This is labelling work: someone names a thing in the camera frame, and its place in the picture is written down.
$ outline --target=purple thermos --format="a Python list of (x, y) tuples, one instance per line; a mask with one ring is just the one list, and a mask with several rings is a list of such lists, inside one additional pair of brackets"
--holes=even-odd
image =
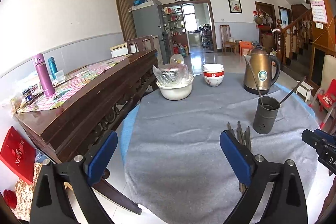
[(44, 90), (44, 94), (46, 95), (46, 97), (52, 96), (55, 93), (55, 89), (51, 82), (43, 54), (34, 55), (33, 63), (37, 71), (37, 75), (39, 76), (42, 88)]

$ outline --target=pink checkered tablecloth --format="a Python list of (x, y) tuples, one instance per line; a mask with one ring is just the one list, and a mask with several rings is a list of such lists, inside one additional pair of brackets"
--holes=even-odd
[(91, 80), (101, 75), (104, 71), (112, 68), (122, 60), (126, 59), (130, 55), (118, 56), (110, 60), (105, 60), (99, 63), (95, 63), (80, 70), (77, 70), (70, 75), (66, 76), (67, 81), (55, 88), (56, 93), (47, 98), (45, 94), (38, 96), (31, 105), (26, 105), (22, 109), (18, 110), (18, 113), (40, 111), (57, 108), (73, 96), (82, 87), (88, 84)]

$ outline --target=gold kettle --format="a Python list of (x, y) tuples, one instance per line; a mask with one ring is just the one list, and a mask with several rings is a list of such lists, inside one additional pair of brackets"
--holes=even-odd
[[(275, 83), (280, 75), (280, 61), (274, 55), (269, 55), (261, 46), (255, 47), (250, 52), (250, 63), (253, 68), (260, 93), (265, 95), (269, 92), (270, 87)], [(277, 71), (272, 79), (272, 61), (275, 62)], [(258, 94), (252, 72), (246, 65), (244, 76), (244, 89), (250, 93)]]

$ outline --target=red plastic chair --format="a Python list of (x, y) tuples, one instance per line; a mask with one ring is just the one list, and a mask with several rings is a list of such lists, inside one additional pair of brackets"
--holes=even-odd
[(253, 50), (253, 45), (249, 41), (239, 41), (239, 53), (243, 55), (243, 49), (251, 49)]
[(326, 117), (324, 118), (323, 122), (320, 124), (320, 128), (323, 129), (323, 127), (324, 127), (325, 123), (327, 122), (331, 112), (336, 107), (336, 80), (333, 79), (331, 81), (331, 84), (328, 87), (328, 90), (327, 90), (326, 93), (324, 93), (324, 90), (322, 88), (319, 88), (317, 90), (312, 102), (309, 104), (310, 107), (312, 107), (316, 98), (318, 98), (319, 102), (321, 103), (320, 111), (323, 110), (323, 107), (325, 107), (325, 109), (328, 110), (328, 113), (327, 113)]

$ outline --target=gray refrigerator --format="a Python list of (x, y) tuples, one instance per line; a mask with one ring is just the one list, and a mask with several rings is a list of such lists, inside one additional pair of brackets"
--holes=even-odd
[(168, 64), (172, 55), (172, 39), (168, 29), (168, 23), (163, 16), (162, 3), (153, 0), (153, 5), (142, 7), (132, 11), (137, 37), (157, 35), (162, 54), (162, 61)]

